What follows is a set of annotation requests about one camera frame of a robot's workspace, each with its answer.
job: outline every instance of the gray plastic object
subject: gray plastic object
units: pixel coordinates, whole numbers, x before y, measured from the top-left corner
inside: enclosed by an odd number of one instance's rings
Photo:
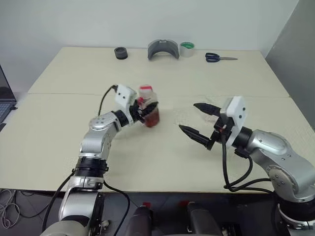
[[[178,45],[173,40],[157,39],[148,45],[148,59],[151,60],[153,55],[158,52],[167,52],[176,59],[179,58]]]

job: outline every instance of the white cable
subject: white cable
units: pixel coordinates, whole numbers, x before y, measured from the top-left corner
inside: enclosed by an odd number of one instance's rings
[[[20,208],[18,205],[16,205],[15,203],[12,203],[13,201],[13,197],[16,194],[16,190],[14,190],[13,192],[11,192],[9,189],[3,189],[0,191],[0,195],[4,192],[8,192],[10,194],[10,197],[8,198],[7,202],[2,205],[0,204],[0,218],[1,218],[1,223],[2,226],[5,229],[10,229],[11,227],[13,227],[19,220],[20,217]],[[6,217],[6,211],[9,208],[9,206],[15,206],[18,212],[18,216],[16,217],[16,220],[12,223],[7,217]]]

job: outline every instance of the floor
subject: floor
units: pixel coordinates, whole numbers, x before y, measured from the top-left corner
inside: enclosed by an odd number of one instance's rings
[[[248,196],[247,194],[211,193],[129,193],[129,196],[132,201],[130,211],[118,236],[124,235],[128,219],[136,208],[144,202],[149,202],[151,210],[154,212],[155,229],[153,236],[185,234],[187,233],[185,204],[188,201],[201,203],[205,208],[209,209],[220,225],[227,223],[237,224],[243,236],[275,235],[270,221],[273,201],[272,198],[265,197],[266,194],[251,194]],[[0,203],[3,203],[5,199],[7,199],[5,195],[0,195]],[[61,199],[56,199],[48,218],[48,226],[57,221],[61,201]],[[34,215],[50,202],[50,197],[37,194],[24,196],[18,191],[16,202],[22,214]],[[122,195],[117,193],[106,195],[103,220],[110,220],[110,226],[102,235],[113,235],[125,210],[126,199]],[[43,212],[32,219],[20,217],[18,223],[8,230],[0,225],[0,235],[38,236],[41,233],[41,223],[44,214]],[[15,219],[16,211],[14,208],[8,210],[7,216],[12,220]]]

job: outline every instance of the white wall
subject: white wall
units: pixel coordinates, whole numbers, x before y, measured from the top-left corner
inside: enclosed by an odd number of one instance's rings
[[[0,63],[28,90],[63,46],[147,47],[154,39],[266,56],[298,0],[0,0]]]

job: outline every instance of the plastic bottle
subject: plastic bottle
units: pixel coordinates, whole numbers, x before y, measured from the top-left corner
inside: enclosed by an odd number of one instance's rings
[[[150,85],[140,86],[139,95],[140,97],[138,99],[138,103],[142,110],[145,109],[151,103],[158,101],[157,94],[153,92],[153,89]],[[159,122],[158,107],[155,107],[151,113],[146,115],[144,117],[144,121],[145,121],[144,124],[147,127],[155,126]]]

